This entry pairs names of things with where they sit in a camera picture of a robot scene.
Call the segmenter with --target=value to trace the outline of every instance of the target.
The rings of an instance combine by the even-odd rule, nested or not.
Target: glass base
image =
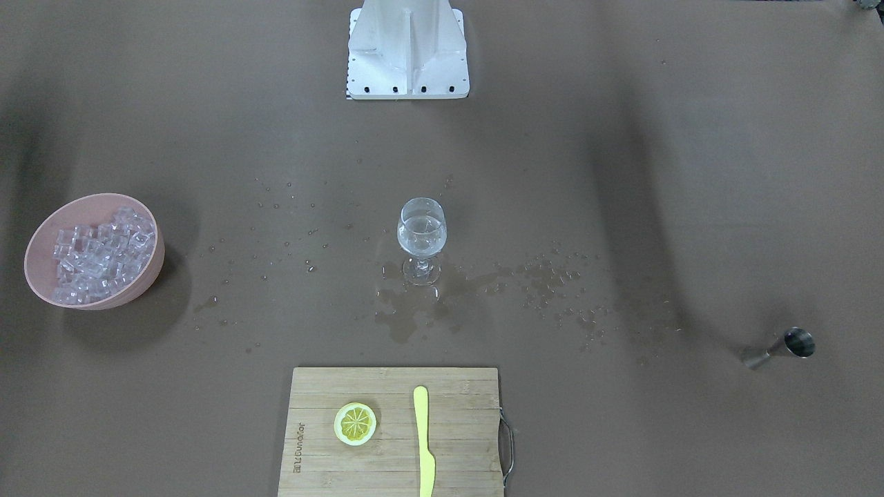
[[[402,265],[402,274],[405,275],[405,280],[418,287],[426,287],[436,283],[441,272],[436,257],[429,259],[409,257]]]

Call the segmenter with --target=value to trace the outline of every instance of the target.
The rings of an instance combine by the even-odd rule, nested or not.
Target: brand logo
[[[304,451],[304,428],[306,427],[306,424],[298,423],[298,436],[295,437],[297,442],[294,450],[294,464],[292,465],[292,473],[301,472],[301,454],[303,454]]]

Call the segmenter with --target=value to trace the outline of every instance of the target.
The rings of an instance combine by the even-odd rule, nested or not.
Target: bowl of ice
[[[143,294],[165,247],[143,203],[121,194],[84,196],[49,216],[25,252],[27,284],[58,307],[102,310]]]

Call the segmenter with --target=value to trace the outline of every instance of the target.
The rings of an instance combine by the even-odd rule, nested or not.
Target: metal handle
[[[500,408],[500,422],[507,428],[507,436],[509,437],[509,469],[503,474],[503,487],[507,488],[507,480],[509,475],[513,474],[513,469],[515,468],[515,440],[513,428],[509,425],[507,416],[503,413],[503,408]]]

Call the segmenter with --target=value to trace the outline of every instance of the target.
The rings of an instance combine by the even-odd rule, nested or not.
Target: yellow knife
[[[415,388],[415,420],[417,421],[417,449],[421,456],[421,497],[433,494],[436,483],[436,458],[430,454],[427,427],[430,424],[430,396],[426,386]]]

